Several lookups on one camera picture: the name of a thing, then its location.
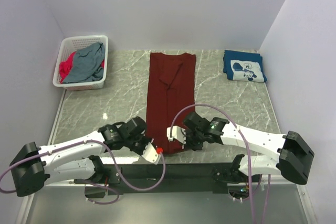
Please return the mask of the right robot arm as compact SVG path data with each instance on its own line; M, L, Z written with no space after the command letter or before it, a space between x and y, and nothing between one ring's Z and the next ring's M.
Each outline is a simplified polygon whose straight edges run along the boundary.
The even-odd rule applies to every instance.
M232 162L233 173L244 175L281 175L298 185L308 181L314 152L301 135L267 133L218 117L208 121L196 112L183 120L184 127L174 126L167 134L183 144L184 148L200 150L204 142L244 147L257 156L237 155Z

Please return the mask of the white plastic laundry basket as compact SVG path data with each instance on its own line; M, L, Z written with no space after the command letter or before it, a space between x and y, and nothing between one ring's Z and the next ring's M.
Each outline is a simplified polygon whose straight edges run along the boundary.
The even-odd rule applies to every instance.
M103 77L99 81L82 82L82 83L71 83L62 84L61 75L59 74L59 65L61 62L68 60L70 55L82 48L88 47L95 42L101 42L104 44L106 52L104 54L104 69ZM75 36L65 38L60 45L58 58L56 61L53 85L59 88L64 88L69 91L79 91L79 90L92 90L92 89L102 89L104 86L104 81L107 76L107 60L108 60L108 46L109 39L106 35L89 35L89 36Z

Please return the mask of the grey blue t shirt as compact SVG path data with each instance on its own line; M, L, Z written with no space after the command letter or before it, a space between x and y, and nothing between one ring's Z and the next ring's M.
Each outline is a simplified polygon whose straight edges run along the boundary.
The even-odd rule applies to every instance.
M62 83L82 83L100 81L103 78L106 49L103 43L96 42L79 49L72 58L72 67Z

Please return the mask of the black base beam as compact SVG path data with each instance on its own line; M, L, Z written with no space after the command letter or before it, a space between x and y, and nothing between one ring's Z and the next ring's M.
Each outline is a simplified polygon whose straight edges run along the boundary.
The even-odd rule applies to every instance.
M161 177L163 166L151 164L122 164L121 174L135 187L148 188ZM245 184L247 175L232 163L167 164L163 181L152 193L191 193L211 191L228 193L229 184Z

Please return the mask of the dark red t shirt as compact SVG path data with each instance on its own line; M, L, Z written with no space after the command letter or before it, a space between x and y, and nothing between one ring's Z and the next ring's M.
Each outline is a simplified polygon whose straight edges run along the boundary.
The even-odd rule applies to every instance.
M195 103L195 65L196 56L189 53L150 53L146 135L154 139L153 144L162 148L164 154L182 151L178 141L167 139L166 130L180 110Z

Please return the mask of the pink red t shirt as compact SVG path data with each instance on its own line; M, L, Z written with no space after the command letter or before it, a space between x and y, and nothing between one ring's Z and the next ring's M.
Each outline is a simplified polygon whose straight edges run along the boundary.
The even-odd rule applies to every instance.
M66 60L66 61L62 61L60 64L59 64L59 68L58 68L58 72L59 72L59 75L60 75L60 84L63 84L65 78L69 75L71 69L72 69L72 63L73 63L73 57L75 55L75 51L72 52L70 55L69 55L69 58ZM81 81L81 82L91 82L91 81L99 81L102 79L102 76L103 76L103 73L100 73L101 70L104 69L104 60L102 61L100 67L95 71L95 73L84 79L84 81Z

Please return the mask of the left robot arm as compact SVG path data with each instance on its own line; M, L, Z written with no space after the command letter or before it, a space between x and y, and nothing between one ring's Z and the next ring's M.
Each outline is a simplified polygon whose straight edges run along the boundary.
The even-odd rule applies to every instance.
M67 142L38 147L25 144L10 163L18 197L31 195L45 185L70 179L97 183L107 172L100 156L123 147L157 164L160 160L146 137L146 123L140 117L127 122L107 124L92 133Z

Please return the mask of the aluminium rail frame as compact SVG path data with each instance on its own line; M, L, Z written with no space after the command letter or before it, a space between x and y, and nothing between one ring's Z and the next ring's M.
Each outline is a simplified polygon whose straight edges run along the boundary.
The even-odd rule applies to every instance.
M45 186L23 202L18 223L317 223L307 191L279 176L254 177L253 203L228 193L137 192L109 165L107 193L77 180Z

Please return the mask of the folded blue t shirt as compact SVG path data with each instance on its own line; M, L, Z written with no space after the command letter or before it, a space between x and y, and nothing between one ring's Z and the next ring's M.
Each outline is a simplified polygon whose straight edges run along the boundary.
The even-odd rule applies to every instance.
M267 82L263 57L257 53L224 50L223 73L231 81Z

